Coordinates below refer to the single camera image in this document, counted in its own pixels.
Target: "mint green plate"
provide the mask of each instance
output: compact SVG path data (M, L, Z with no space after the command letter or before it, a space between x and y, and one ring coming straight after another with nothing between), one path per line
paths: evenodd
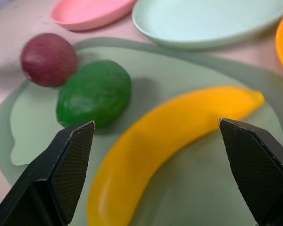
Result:
M283 79L272 72L212 56L170 51L150 44L114 38L85 40L75 47L81 64L97 59L112 59L120 63L133 77L133 96L131 105L122 117L111 127L95 134L86 182L71 223L73 226L86 225L89 188L109 147L143 114L180 93L225 84L258 89L264 94L266 103L245 120L269 130L283 144ZM10 161L11 150L19 141L25 142L25 147L30 138L12 134L12 125L17 128L17 123L13 122L14 116L11 115L17 108L25 102L34 104L30 107L22 105L28 115L22 114L17 120L23 123L23 130L30 131L33 136L43 140L44 144L47 139L47 143L50 142L49 132L54 134L54 130L60 130L54 123L49 127L40 124L46 124L46 120L54 122L55 118L54 112L44 112L44 109L49 109L49 112L54 109L56 90L51 89L52 98L47 97L45 100L38 99L39 95L36 95L49 93L49 89L42 90L25 82L0 106L0 169L12 185L26 165L13 165ZM35 103L24 98L28 96L36 100ZM44 109L40 109L40 112L35 109L31 111L30 108L38 107L37 100L42 101ZM34 120L25 121L25 117L30 117L31 112L35 114ZM37 146L35 148L38 152L42 150ZM16 161L29 162L31 157L21 153ZM180 151L158 170L130 225L252 226L254 223L237 189L220 132L217 131Z
M234 43L283 16L283 0L139 0L135 26L150 40L173 48Z

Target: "tabletop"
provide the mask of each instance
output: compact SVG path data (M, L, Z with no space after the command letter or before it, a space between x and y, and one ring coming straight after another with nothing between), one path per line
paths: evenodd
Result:
M53 32L74 44L92 37L118 37L151 42L133 25L128 15L107 27L88 32L71 32L59 27L50 13L57 0L17 0L0 10L0 104L25 80L20 72L19 56L24 44L34 35ZM264 67L283 76L275 50L276 25L268 31L230 47L206 50L208 54ZM0 171L0 202L10 185Z

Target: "green tray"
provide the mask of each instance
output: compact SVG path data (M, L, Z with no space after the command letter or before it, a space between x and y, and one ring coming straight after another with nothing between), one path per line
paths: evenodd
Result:
M86 225L88 192L108 148L144 113L180 93L226 84L260 90L266 103L247 120L269 130L283 144L283 79L272 72L213 56L171 51L115 38L85 40L75 47L82 64L96 59L112 59L134 76L131 106L113 126L97 131L95 135L85 186L71 225ZM153 74L143 73L149 70ZM167 71L176 73L172 78ZM190 85L189 76L193 77ZM18 97L32 86L25 82L0 106L0 169L11 185L26 165L15 166L10 161L15 144L10 115ZM39 136L41 133L35 125L34 122L29 124L32 133ZM221 135L216 132L180 151L158 170L130 225L251 226L254 222L231 174Z

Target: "toy fruit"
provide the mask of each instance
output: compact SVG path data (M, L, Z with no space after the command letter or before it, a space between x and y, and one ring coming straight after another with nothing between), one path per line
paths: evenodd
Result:
M171 99L132 125L111 147L93 182L89 226L127 226L152 175L173 154L239 120L264 103L260 92L236 87L193 91Z
M77 70L77 55L72 45L53 33L32 38L21 53L24 75L45 87L63 85Z
M128 73L114 61L96 61L80 69L60 91L58 122L68 127L93 120L100 129L120 116L130 98Z

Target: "green fruit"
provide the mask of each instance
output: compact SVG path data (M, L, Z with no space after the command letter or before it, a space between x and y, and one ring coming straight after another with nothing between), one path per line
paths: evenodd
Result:
M82 67L59 93L58 122L68 127L94 120L97 129L110 125L131 98L129 74L116 62L101 60Z

